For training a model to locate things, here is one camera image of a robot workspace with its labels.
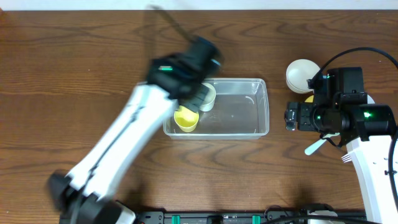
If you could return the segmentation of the white plastic bowl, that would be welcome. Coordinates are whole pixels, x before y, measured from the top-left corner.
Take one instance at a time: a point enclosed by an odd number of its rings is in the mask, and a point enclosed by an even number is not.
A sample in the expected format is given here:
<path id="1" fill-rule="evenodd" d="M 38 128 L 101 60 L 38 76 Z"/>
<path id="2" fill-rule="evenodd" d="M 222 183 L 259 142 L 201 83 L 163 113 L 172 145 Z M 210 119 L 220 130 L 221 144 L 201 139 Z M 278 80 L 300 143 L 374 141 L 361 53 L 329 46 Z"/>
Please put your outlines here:
<path id="1" fill-rule="evenodd" d="M 320 67 L 313 61 L 298 59 L 293 61 L 286 70 L 286 84 L 295 93 L 304 94 L 312 92 L 307 80 L 311 80 Z"/>

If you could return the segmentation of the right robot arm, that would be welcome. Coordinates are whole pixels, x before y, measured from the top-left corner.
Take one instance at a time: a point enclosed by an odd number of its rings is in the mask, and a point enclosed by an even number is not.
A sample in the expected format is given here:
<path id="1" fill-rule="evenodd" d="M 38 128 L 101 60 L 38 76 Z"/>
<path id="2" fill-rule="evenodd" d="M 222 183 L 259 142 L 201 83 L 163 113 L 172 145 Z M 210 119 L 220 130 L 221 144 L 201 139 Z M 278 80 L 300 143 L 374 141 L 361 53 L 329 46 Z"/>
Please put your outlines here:
<path id="1" fill-rule="evenodd" d="M 313 154 L 331 137 L 339 136 L 337 148 L 346 147 L 341 159 L 352 162 L 358 176 L 367 219 L 397 223 L 397 156 L 390 152 L 396 143 L 397 126 L 387 105 L 344 105 L 339 110 L 326 105 L 289 102 L 285 111 L 290 131 L 320 133 L 318 141 L 305 149 Z"/>

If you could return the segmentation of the grey plastic bowl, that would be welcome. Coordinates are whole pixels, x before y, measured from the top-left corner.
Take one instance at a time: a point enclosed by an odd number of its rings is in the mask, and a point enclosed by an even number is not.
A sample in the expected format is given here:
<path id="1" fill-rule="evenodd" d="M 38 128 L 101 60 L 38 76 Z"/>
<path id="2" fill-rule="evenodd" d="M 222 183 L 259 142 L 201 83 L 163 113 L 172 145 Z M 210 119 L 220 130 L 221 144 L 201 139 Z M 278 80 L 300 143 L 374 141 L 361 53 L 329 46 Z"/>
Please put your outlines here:
<path id="1" fill-rule="evenodd" d="M 375 101 L 372 99 L 372 97 L 370 95 L 367 95 L 367 103 L 368 104 L 375 104 Z"/>

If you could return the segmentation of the white plastic cup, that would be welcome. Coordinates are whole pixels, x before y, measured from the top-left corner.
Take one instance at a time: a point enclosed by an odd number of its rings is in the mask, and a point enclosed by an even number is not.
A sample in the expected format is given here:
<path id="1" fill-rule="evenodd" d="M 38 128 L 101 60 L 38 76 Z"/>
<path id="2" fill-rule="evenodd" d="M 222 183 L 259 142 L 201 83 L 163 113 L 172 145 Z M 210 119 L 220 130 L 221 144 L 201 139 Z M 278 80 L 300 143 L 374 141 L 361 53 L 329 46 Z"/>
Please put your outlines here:
<path id="1" fill-rule="evenodd" d="M 208 112 L 214 107 L 216 90 L 214 86 L 209 83 L 203 83 L 203 86 L 207 87 L 208 92 L 205 96 L 205 99 L 203 100 L 203 103 L 200 106 L 200 110 L 202 112 Z"/>

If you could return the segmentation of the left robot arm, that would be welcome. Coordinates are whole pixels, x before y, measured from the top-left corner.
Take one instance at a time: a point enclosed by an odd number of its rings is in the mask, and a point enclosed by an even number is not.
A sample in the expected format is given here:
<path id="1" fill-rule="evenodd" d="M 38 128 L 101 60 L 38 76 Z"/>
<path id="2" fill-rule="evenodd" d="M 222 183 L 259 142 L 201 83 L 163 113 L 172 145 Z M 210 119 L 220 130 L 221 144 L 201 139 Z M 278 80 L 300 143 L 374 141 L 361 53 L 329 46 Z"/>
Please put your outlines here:
<path id="1" fill-rule="evenodd" d="M 180 105 L 198 110 L 203 81 L 220 68 L 216 55 L 177 53 L 153 59 L 119 116 L 67 174 L 54 172 L 49 192 L 60 223 L 134 223 L 137 215 L 114 195 L 128 168 Z"/>

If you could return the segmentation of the yellow plastic cup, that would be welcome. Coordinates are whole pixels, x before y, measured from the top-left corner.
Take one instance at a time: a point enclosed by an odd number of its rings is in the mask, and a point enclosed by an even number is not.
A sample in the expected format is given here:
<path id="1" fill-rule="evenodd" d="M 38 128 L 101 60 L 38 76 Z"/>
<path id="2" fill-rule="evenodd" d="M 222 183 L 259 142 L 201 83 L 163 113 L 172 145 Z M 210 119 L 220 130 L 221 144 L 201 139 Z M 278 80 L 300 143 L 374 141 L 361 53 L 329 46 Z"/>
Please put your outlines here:
<path id="1" fill-rule="evenodd" d="M 186 133 L 192 132 L 199 121 L 199 113 L 193 112 L 184 106 L 179 106 L 174 112 L 174 121 Z"/>

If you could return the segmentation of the yellow plastic bowl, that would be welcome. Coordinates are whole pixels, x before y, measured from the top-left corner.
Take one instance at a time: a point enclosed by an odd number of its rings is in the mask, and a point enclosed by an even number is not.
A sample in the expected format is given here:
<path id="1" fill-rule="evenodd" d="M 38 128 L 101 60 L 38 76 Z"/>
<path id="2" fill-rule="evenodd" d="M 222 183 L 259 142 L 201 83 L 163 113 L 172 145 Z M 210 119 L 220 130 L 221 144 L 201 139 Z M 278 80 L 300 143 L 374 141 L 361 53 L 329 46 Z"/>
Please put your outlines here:
<path id="1" fill-rule="evenodd" d="M 306 100 L 305 100 L 305 102 L 306 103 L 313 103 L 313 99 L 314 99 L 314 96 L 312 95 L 312 96 L 309 96 Z"/>

